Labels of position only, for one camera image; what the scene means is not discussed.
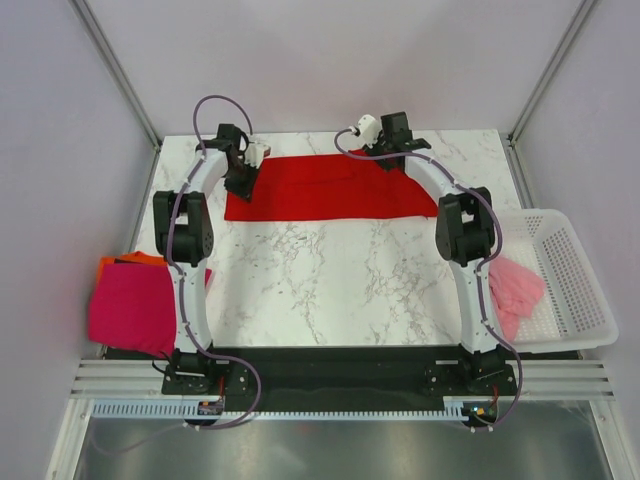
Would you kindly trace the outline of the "red t shirt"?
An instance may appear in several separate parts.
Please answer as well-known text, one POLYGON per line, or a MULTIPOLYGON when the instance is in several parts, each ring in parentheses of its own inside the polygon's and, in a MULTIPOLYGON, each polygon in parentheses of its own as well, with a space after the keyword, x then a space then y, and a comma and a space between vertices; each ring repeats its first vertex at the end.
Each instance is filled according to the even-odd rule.
POLYGON ((252 198, 228 194, 224 213, 232 222, 436 216, 436 202, 400 170, 342 154, 269 157, 252 198))

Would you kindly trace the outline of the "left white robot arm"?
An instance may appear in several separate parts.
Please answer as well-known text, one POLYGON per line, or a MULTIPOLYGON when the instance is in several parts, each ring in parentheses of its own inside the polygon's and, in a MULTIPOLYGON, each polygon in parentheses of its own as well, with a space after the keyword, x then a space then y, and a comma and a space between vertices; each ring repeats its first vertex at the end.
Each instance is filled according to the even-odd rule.
POLYGON ((155 245, 168 263, 176 311, 176 340, 165 356, 162 393, 207 395, 220 377, 206 314, 207 261, 214 248, 208 197, 222 183, 232 196, 249 202, 264 151, 233 124, 221 124, 214 138, 201 139, 186 178, 175 190, 152 199, 155 245))

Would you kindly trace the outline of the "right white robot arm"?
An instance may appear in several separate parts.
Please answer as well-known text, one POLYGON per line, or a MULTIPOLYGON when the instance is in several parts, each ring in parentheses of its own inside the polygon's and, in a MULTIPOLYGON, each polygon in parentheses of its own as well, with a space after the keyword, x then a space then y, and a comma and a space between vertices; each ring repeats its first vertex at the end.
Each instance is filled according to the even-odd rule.
POLYGON ((446 371, 465 391, 481 393, 506 368, 489 288, 489 263, 502 247, 491 194, 467 186, 429 157, 430 144, 413 137, 404 112, 364 115, 356 131, 366 155, 387 171, 400 169, 437 203, 436 247, 453 273, 461 315, 462 353, 446 371))

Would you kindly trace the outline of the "orange folded t shirt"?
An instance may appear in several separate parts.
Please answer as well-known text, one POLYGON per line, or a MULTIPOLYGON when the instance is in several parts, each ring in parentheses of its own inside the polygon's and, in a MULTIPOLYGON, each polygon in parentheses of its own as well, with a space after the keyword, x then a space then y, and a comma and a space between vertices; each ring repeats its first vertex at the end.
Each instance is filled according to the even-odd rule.
POLYGON ((163 257, 148 255, 141 251, 130 252, 117 257, 102 257, 98 264, 96 281, 100 280, 103 274, 103 270, 107 265, 112 265, 116 263, 135 263, 135 264, 144 264, 144 265, 153 265, 153 266, 167 265, 167 262, 164 260, 163 257))

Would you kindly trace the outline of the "magenta folded t shirt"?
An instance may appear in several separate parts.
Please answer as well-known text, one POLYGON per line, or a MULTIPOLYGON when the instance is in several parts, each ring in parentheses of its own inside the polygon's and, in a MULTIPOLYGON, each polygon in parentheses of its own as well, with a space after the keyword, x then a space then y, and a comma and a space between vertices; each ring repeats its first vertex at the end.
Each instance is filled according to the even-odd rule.
POLYGON ((166 264, 104 265, 89 302, 89 340, 154 357, 176 348, 193 352, 195 345, 179 329, 178 286, 175 269, 166 264))

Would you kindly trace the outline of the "pink t shirt in basket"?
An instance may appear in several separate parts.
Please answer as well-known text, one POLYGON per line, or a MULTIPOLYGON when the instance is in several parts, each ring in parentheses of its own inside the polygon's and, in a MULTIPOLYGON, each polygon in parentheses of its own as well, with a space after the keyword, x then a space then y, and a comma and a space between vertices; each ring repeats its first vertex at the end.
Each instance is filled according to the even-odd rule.
POLYGON ((489 287, 503 338, 516 339, 522 319, 530 319, 545 294, 546 283, 533 271, 499 256, 489 264, 489 287))

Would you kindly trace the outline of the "white plastic basket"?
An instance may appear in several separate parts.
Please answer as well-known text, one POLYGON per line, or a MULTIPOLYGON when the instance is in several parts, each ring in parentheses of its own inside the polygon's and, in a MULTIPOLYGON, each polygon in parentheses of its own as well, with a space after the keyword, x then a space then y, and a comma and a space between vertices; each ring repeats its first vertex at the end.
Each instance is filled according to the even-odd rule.
POLYGON ((536 273, 545 293, 520 322, 514 346, 541 354, 613 344, 619 329, 569 219, 552 209, 502 210, 501 255, 536 273))

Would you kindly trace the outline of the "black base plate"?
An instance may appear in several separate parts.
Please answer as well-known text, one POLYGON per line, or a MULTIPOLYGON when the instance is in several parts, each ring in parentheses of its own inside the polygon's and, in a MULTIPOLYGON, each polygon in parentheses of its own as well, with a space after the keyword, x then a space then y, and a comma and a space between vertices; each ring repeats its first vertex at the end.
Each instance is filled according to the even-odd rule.
MULTIPOLYGON (((505 399, 516 393, 505 350, 505 373, 473 391, 446 371, 461 353, 460 346, 221 348, 215 358, 219 385, 207 395, 244 411, 438 407, 447 396, 505 399)), ((148 362, 164 379, 165 356, 110 348, 105 358, 148 362)))

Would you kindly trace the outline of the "aluminium rail frame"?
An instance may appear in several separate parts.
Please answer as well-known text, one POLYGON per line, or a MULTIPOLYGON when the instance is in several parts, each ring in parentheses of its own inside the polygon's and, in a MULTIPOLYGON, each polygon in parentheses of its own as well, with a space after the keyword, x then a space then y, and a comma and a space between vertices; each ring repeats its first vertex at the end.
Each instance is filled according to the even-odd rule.
MULTIPOLYGON (((596 360, 524 360, 521 398, 612 401, 605 366, 596 360)), ((156 398, 162 375, 145 361, 83 360, 71 392, 78 398, 156 398)))

